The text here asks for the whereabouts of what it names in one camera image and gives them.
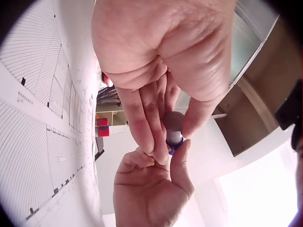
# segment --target white wall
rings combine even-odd
[[[292,127],[287,131],[277,128],[235,158],[214,121],[210,120],[193,136],[191,151],[188,154],[188,169],[206,227],[227,226],[226,214],[219,197],[221,192],[217,191],[215,184],[216,179],[269,154],[289,140],[291,133]]]

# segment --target fingernail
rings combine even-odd
[[[167,149],[170,152],[171,151],[171,147],[167,144]]]

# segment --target bottle cap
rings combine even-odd
[[[166,138],[169,140],[177,140],[182,137],[182,120],[184,115],[180,112],[172,111],[164,115],[163,123],[166,128]]]

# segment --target finger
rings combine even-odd
[[[165,91],[165,111],[170,112],[173,111],[175,108],[181,89],[174,81],[170,71],[166,72],[166,77],[167,84]]]
[[[178,187],[182,188],[188,198],[194,193],[194,186],[189,179],[186,167],[187,152],[190,148],[191,141],[185,140],[183,144],[175,151],[171,158],[170,176],[171,182]]]
[[[198,101],[191,98],[183,118],[182,135],[185,138],[190,138],[210,118],[216,106],[217,103],[213,101]]]
[[[140,152],[138,148],[124,155],[122,161],[118,167],[117,173],[129,173],[135,166],[138,167],[148,167],[153,166],[155,161],[152,157],[148,156],[144,152]]]
[[[160,77],[159,80],[156,81],[157,91],[158,91],[158,109],[160,119],[163,118],[165,113],[165,91],[166,91],[166,74]]]
[[[139,90],[116,87],[123,105],[131,134],[136,143],[151,155],[154,150],[154,138],[145,117]]]
[[[145,117],[154,138],[154,159],[164,165],[168,161],[165,137],[162,131],[158,110],[157,85],[155,82],[140,88],[140,96],[143,104]]]

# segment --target small bottle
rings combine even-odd
[[[180,112],[168,112],[164,115],[163,123],[166,128],[166,143],[170,146],[170,155],[173,155],[183,143],[183,136],[181,134],[182,120],[184,115]]]

